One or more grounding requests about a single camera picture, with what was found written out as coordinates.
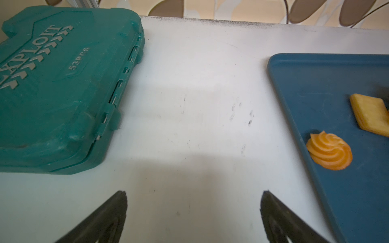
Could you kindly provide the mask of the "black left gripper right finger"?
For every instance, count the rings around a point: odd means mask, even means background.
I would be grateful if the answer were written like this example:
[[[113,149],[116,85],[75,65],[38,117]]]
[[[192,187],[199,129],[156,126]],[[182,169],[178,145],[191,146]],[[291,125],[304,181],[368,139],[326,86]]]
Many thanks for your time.
[[[261,197],[260,212],[271,243],[328,242],[268,190]]]

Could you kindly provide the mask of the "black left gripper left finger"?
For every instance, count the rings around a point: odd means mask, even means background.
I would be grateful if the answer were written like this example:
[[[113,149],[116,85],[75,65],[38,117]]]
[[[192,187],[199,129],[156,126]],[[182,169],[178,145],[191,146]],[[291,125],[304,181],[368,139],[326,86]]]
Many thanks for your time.
[[[127,195],[119,190],[57,242],[118,243],[124,229],[127,207]]]

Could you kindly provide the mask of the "orange swirl cookie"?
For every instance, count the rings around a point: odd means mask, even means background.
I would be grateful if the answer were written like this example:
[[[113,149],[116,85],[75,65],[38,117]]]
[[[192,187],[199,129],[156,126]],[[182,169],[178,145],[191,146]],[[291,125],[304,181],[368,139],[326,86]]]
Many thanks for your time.
[[[328,170],[344,170],[353,161],[351,147],[337,135],[325,131],[310,134],[306,147],[312,160]]]

